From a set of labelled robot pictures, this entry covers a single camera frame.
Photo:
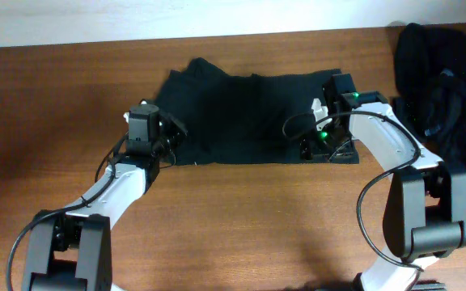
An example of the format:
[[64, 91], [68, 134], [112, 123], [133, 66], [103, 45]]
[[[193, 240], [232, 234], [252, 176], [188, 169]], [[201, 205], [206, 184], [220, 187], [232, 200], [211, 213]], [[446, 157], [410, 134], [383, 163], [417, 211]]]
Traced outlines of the black t-shirt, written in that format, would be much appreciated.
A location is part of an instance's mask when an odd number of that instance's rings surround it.
[[177, 165], [303, 162], [290, 137], [314, 122], [312, 102], [339, 72], [232, 76], [203, 58], [171, 71], [155, 104], [188, 130], [175, 151]]

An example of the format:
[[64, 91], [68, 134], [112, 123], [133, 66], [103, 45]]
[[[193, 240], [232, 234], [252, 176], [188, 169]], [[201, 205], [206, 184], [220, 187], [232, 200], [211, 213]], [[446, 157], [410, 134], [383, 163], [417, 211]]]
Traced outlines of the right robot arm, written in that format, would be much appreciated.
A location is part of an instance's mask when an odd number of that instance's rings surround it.
[[[315, 151], [336, 157], [359, 140], [382, 167], [360, 192], [356, 202], [358, 227], [378, 256], [365, 271], [338, 290], [444, 290], [445, 284], [421, 281], [426, 268], [453, 251], [466, 247], [466, 168], [444, 162], [429, 151], [396, 117], [377, 91], [359, 92], [349, 74], [334, 74], [314, 99], [315, 122], [303, 133], [300, 157], [311, 160]], [[384, 248], [366, 231], [362, 202], [370, 188], [390, 179], [383, 212]]]

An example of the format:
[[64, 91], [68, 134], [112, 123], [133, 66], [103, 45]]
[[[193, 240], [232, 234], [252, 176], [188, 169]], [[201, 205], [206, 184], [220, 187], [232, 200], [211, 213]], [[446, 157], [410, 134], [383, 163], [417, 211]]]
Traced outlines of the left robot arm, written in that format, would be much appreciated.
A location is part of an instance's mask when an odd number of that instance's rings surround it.
[[117, 290], [111, 231], [149, 190], [160, 163], [187, 137], [184, 124], [146, 102], [124, 114], [127, 132], [104, 156], [94, 184], [74, 202], [41, 210], [19, 233], [30, 236], [23, 290]]

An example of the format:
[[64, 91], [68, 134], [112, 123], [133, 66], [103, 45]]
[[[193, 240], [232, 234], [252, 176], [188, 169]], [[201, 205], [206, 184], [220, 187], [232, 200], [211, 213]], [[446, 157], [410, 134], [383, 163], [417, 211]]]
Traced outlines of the pile of black clothes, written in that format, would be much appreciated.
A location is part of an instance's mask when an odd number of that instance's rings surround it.
[[410, 23], [394, 53], [396, 115], [447, 162], [466, 166], [466, 34]]

